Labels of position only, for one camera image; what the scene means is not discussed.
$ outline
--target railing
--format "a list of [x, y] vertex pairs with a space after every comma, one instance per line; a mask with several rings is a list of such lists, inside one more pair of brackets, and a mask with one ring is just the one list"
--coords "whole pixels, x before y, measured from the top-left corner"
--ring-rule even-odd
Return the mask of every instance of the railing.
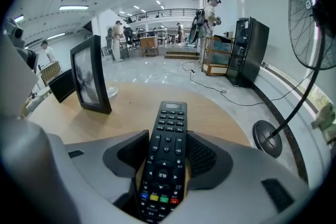
[[174, 17], [174, 16], [192, 16], [194, 17], [197, 9], [195, 8], [172, 8], [172, 9], [161, 9], [154, 10], [152, 12], [140, 13], [125, 18], [125, 22], [128, 24], [139, 22], [142, 20], [153, 19], [153, 18], [164, 18], [164, 17]]

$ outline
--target black cabinet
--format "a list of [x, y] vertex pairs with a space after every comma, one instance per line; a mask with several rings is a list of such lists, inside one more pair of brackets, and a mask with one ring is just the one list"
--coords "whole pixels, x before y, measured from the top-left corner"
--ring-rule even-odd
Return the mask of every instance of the black cabinet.
[[269, 27], [254, 18], [237, 21], [235, 43], [227, 69], [227, 79], [234, 86], [251, 88], [266, 51]]

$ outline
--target standing fan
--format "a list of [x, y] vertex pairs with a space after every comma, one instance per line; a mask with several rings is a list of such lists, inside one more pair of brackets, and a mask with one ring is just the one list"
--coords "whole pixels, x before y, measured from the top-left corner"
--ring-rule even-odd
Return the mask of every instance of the standing fan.
[[277, 158], [282, 151], [279, 132], [299, 111], [308, 97], [320, 70], [336, 66], [336, 28], [320, 0], [289, 0], [289, 35], [299, 62], [313, 75], [301, 100], [277, 129], [267, 121], [253, 126], [253, 138], [258, 149]]

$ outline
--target man in white shirt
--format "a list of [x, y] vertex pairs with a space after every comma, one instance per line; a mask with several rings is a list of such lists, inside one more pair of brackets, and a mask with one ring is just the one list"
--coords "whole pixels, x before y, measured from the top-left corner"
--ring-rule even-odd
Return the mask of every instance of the man in white shirt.
[[199, 41], [197, 46], [197, 52], [201, 54], [199, 59], [199, 68], [202, 68], [204, 61], [204, 51], [206, 46], [206, 37], [212, 36], [214, 23], [220, 25], [222, 22], [215, 16], [215, 7], [218, 5], [218, 0], [208, 0], [208, 4], [204, 9], [204, 25], [199, 30]]
[[121, 31], [121, 26], [122, 23], [117, 20], [115, 25], [112, 28], [112, 53], [114, 56], [114, 59], [116, 60], [116, 62], [121, 62], [123, 61], [123, 59], [120, 59], [120, 43], [119, 43], [119, 39], [123, 38], [123, 33]]
[[48, 46], [48, 42], [46, 40], [42, 41], [41, 47], [43, 50], [46, 51], [47, 57], [50, 62], [57, 61], [55, 54], [54, 54], [54, 49]]

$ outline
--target step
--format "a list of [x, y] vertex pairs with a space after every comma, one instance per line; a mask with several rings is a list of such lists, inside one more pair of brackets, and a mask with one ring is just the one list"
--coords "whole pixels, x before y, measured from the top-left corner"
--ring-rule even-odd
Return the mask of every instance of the step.
[[182, 55], [182, 54], [166, 54], [165, 59], [185, 59], [185, 60], [198, 60], [199, 57], [195, 55]]
[[193, 52], [193, 51], [185, 51], [185, 50], [181, 50], [181, 51], [176, 51], [176, 50], [171, 50], [171, 51], [166, 51], [167, 55], [192, 55], [192, 56], [196, 56], [197, 52]]

